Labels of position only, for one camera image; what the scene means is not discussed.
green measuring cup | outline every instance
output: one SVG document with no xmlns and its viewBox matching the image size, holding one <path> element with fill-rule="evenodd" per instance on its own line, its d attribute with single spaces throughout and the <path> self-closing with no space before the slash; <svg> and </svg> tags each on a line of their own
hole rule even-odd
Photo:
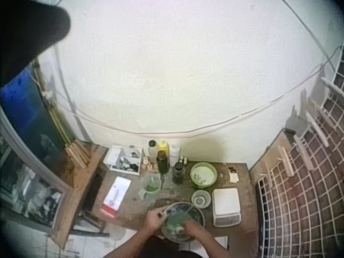
<svg viewBox="0 0 344 258">
<path fill-rule="evenodd" d="M 161 190 L 161 178 L 160 174 L 148 175 L 142 182 L 142 189 L 139 191 L 139 197 L 141 200 L 149 196 L 158 194 Z"/>
</svg>

yellow bottle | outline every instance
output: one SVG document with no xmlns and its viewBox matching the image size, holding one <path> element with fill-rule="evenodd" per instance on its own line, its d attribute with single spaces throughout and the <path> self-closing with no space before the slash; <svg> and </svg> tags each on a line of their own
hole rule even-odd
<svg viewBox="0 0 344 258">
<path fill-rule="evenodd" d="M 170 163 L 170 148 L 167 144 L 167 142 L 165 141 L 161 141 L 157 147 L 157 151 L 164 151 L 166 156 L 167 156 L 167 159 L 168 159 L 168 163 Z"/>
</svg>

wire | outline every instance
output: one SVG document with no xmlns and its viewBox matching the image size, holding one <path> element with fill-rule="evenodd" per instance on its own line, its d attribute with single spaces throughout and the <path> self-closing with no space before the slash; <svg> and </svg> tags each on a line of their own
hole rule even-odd
<svg viewBox="0 0 344 258">
<path fill-rule="evenodd" d="M 120 129 L 120 128 L 116 128 L 116 127 L 113 127 L 113 126 L 110 126 L 110 125 L 107 125 L 105 123 L 98 123 L 96 121 L 94 121 L 94 119 L 89 119 L 89 118 L 86 118 L 86 117 L 83 117 L 83 116 L 80 116 L 76 113 L 74 113 L 73 111 L 69 110 L 67 107 L 63 106 L 62 104 L 60 104 L 59 102 L 55 101 L 52 99 L 52 101 L 54 103 L 56 103 L 58 106 L 62 107 L 63 109 L 65 109 L 67 112 L 71 113 L 73 116 L 75 117 L 79 117 L 85 121 L 88 121 L 92 124 L 95 124 L 95 125 L 98 125 L 98 126 L 101 126 L 101 127 L 104 127 L 104 128 L 107 128 L 107 129 L 111 129 L 111 130 L 115 130 L 115 131 L 119 131 L 119 132 L 124 132 L 124 133 L 129 133 L 129 134 L 135 134 L 135 135 L 142 135 L 142 136 L 148 136 L 148 135 L 167 135 L 167 134 L 188 134 L 188 133 L 193 133 L 193 132 L 197 132 L 197 131 L 200 131 L 200 130 L 204 130 L 204 129 L 207 129 L 207 128 L 211 128 L 211 127 L 215 127 L 215 126 L 220 126 L 220 125 L 225 125 L 229 122 L 232 122 L 234 120 L 237 120 L 241 117 L 245 117 L 249 114 L 253 114 L 253 113 L 256 113 L 256 112 L 259 112 L 273 104 L 275 104 L 277 101 L 280 101 L 281 99 L 283 99 L 284 97 L 286 97 L 288 94 L 290 94 L 292 91 L 294 91 L 295 89 L 297 89 L 298 87 L 300 87 L 302 84 L 304 84 L 306 81 L 308 81 L 309 79 L 311 79 L 312 77 L 314 77 L 315 75 L 317 75 L 322 69 L 323 67 L 330 62 L 330 60 L 333 58 L 333 56 L 336 54 L 336 52 L 338 51 L 338 49 L 342 48 L 342 46 L 339 46 L 337 47 L 333 54 L 327 59 L 327 61 L 320 66 L 320 68 L 314 72 L 311 76 L 309 76 L 308 78 L 306 78 L 304 81 L 302 81 L 300 84 L 296 85 L 295 87 L 293 87 L 292 89 L 288 90 L 286 93 L 280 95 L 279 97 L 271 100 L 270 102 L 268 102 L 267 104 L 265 105 L 261 105 L 259 107 L 256 107 L 252 110 L 249 110 L 247 112 L 244 112 L 244 113 L 241 113 L 237 116 L 234 116 L 232 118 L 229 118 L 227 120 L 224 120 L 224 121 L 221 121 L 221 122 L 218 122 L 218 123 L 214 123 L 214 124 L 210 124 L 210 125 L 205 125 L 205 126 L 202 126 L 202 127 L 198 127 L 198 128 L 195 128 L 195 129 L 191 129 L 191 130 L 187 130 L 187 131 L 176 131 L 176 132 L 132 132 L 132 131 L 127 131 L 127 130 L 124 130 L 124 129 Z M 40 84 L 39 82 L 33 78 L 33 76 L 31 75 L 31 73 L 29 73 L 31 79 L 40 87 Z"/>
</svg>

jar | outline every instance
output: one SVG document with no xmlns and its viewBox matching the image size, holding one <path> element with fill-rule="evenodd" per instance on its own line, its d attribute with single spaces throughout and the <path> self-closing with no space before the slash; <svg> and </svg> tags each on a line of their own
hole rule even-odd
<svg viewBox="0 0 344 258">
<path fill-rule="evenodd" d="M 182 163 L 177 162 L 173 167 L 172 181 L 175 184 L 182 184 L 184 180 L 185 168 Z"/>
<path fill-rule="evenodd" d="M 164 175 L 168 172 L 168 160 L 166 153 L 163 150 L 157 152 L 156 163 L 160 174 Z"/>
<path fill-rule="evenodd" d="M 148 143 L 148 153 L 149 153 L 149 160 L 154 163 L 156 162 L 156 156 L 157 156 L 157 146 L 156 141 L 150 140 Z"/>
</svg>

digital scale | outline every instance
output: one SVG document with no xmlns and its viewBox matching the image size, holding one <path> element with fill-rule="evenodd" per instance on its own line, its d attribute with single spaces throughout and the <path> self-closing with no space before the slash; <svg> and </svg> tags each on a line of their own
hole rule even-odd
<svg viewBox="0 0 344 258">
<path fill-rule="evenodd" d="M 212 202 L 214 227 L 230 227 L 241 222 L 237 188 L 215 189 Z"/>
</svg>

